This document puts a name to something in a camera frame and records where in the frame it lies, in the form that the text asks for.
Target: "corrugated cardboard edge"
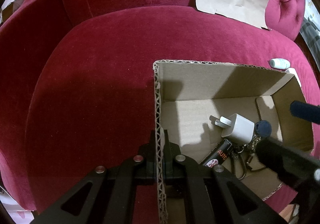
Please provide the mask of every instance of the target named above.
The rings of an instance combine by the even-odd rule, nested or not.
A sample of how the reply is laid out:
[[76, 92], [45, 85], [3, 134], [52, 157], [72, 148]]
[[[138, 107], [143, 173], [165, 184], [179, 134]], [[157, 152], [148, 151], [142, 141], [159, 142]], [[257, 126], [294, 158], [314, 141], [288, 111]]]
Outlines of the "corrugated cardboard edge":
[[[157, 176], [157, 194], [158, 194], [158, 213], [160, 224], [166, 224], [168, 221], [168, 212], [166, 205], [166, 194], [164, 190], [164, 180], [163, 180], [163, 168], [162, 168], [162, 159], [163, 159], [163, 145], [164, 145], [164, 133], [163, 128], [160, 124], [161, 118], [161, 94], [160, 94], [160, 80], [159, 80], [159, 63], [191, 63], [191, 64], [232, 64], [236, 66], [251, 67], [257, 69], [267, 69], [264, 67], [246, 65], [246, 64], [235, 64], [228, 62], [215, 62], [215, 61], [195, 61], [195, 60], [157, 60], [153, 63], [154, 70], [154, 91], [155, 91], [155, 126], [156, 126], [156, 176]], [[263, 200], [268, 199], [272, 194], [279, 190], [282, 186], [282, 183], [274, 190], [269, 196]]]

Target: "white power adapter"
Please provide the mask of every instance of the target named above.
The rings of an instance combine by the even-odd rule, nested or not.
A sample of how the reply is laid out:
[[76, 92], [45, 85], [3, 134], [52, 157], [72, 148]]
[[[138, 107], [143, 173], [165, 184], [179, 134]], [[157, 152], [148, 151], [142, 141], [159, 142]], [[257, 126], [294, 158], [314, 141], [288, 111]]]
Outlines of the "white power adapter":
[[252, 140], [254, 123], [239, 114], [228, 118], [220, 117], [215, 121], [217, 126], [224, 128], [221, 137], [239, 145], [248, 144]]

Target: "cardboard box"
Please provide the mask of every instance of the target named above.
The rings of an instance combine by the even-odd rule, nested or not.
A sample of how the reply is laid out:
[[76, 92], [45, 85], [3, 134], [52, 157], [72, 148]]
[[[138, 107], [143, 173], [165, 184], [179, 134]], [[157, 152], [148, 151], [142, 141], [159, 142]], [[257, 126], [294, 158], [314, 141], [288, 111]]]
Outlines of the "cardboard box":
[[[306, 152], [313, 148], [311, 123], [293, 117], [289, 110], [292, 101], [305, 102], [293, 74], [249, 65], [186, 60], [156, 61], [154, 71], [160, 218], [166, 214], [161, 164], [163, 129], [167, 129], [169, 140], [180, 146], [182, 154], [198, 163], [222, 140], [222, 128], [214, 121], [234, 113], [253, 122], [268, 120], [271, 136], [287, 146]], [[229, 159], [223, 165], [231, 169]], [[250, 165], [253, 169], [263, 166], [257, 158]], [[236, 172], [238, 176], [242, 173], [240, 162]], [[269, 169], [248, 171], [242, 182], [261, 199], [281, 186]]]

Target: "open cardboard box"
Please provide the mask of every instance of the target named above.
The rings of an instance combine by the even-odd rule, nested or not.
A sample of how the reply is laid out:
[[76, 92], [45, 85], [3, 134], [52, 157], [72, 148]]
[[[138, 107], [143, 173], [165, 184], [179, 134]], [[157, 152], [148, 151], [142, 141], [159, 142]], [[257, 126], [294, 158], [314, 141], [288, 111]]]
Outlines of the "open cardboard box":
[[[286, 146], [305, 152], [313, 148], [311, 123], [290, 113], [294, 100], [305, 102], [293, 74], [250, 65], [185, 60], [156, 61], [154, 71], [160, 218], [166, 208], [159, 160], [164, 145], [163, 129], [167, 129], [169, 140], [180, 146], [182, 154], [198, 163], [222, 140], [222, 128], [214, 121], [234, 113], [255, 123], [268, 120], [272, 125], [271, 136]], [[223, 165], [231, 169], [229, 159]], [[250, 165], [253, 169], [263, 166], [257, 158]], [[240, 162], [236, 164], [236, 173], [242, 174]], [[281, 186], [269, 169], [248, 171], [242, 182], [261, 199], [268, 198]]]

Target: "black cylindrical battery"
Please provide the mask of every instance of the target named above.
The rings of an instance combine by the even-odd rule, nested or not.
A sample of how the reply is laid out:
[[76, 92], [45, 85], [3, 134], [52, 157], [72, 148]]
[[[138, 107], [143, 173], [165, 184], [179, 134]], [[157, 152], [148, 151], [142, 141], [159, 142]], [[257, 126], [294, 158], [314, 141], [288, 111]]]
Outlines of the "black cylindrical battery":
[[213, 151], [201, 162], [202, 165], [212, 168], [222, 164], [231, 154], [233, 145], [228, 139], [224, 139], [213, 149]]

